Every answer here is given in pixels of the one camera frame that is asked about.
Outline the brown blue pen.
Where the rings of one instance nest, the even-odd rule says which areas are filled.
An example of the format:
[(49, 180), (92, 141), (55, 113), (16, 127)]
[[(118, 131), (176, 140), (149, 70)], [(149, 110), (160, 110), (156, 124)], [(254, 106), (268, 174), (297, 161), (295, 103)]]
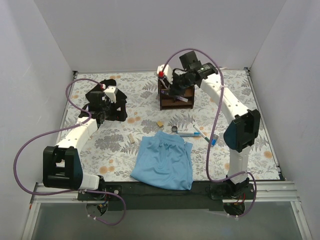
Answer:
[(168, 82), (166, 79), (161, 78), (160, 82), (162, 83), (165, 89), (169, 89), (171, 87), (170, 82)]

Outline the white green-tipped marker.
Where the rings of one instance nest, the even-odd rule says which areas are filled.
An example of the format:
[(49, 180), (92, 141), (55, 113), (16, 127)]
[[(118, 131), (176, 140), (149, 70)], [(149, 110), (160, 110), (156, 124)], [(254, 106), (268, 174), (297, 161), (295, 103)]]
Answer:
[(193, 125), (194, 129), (199, 132), (199, 134), (209, 143), (210, 139), (197, 127), (195, 124)]

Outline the tan eraser block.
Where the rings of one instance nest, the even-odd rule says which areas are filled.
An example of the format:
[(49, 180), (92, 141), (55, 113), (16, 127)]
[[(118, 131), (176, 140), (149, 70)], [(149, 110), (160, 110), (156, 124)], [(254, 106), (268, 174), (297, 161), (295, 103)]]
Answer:
[(161, 121), (158, 121), (158, 122), (157, 122), (157, 125), (158, 125), (160, 128), (164, 126), (164, 124), (163, 124)]

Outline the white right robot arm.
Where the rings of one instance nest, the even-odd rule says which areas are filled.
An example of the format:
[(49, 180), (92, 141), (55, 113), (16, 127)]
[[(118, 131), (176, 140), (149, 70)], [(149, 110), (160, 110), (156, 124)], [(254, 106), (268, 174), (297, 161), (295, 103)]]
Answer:
[(197, 85), (202, 91), (217, 101), (217, 113), (223, 114), (228, 127), (223, 140), (229, 147), (229, 170), (226, 177), (217, 180), (218, 195), (237, 199), (249, 187), (249, 153), (258, 137), (261, 114), (250, 110), (241, 103), (224, 82), (218, 65), (211, 60), (202, 64), (195, 49), (186, 49), (180, 56), (183, 74), (172, 74), (171, 90), (180, 94), (184, 89)]

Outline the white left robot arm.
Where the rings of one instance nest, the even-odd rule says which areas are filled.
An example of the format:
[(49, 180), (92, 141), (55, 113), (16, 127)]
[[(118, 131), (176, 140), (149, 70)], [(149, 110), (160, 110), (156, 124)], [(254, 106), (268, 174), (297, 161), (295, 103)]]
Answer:
[(123, 122), (127, 118), (127, 96), (115, 86), (106, 90), (91, 90), (88, 103), (81, 109), (73, 128), (56, 146), (43, 151), (43, 184), (48, 188), (89, 190), (95, 200), (106, 196), (101, 177), (83, 172), (80, 153), (89, 138), (104, 121)]

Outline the brown wooden desk organizer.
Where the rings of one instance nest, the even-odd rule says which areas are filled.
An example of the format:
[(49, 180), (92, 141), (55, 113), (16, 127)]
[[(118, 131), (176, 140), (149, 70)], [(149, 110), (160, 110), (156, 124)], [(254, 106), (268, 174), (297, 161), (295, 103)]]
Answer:
[(191, 86), (187, 88), (182, 95), (182, 97), (187, 98), (188, 102), (183, 102), (181, 100), (175, 99), (173, 97), (164, 95), (161, 90), (169, 92), (168, 89), (162, 85), (160, 80), (158, 83), (158, 94), (159, 94), (159, 108), (160, 110), (173, 110), (173, 109), (192, 109), (195, 103), (195, 87)]

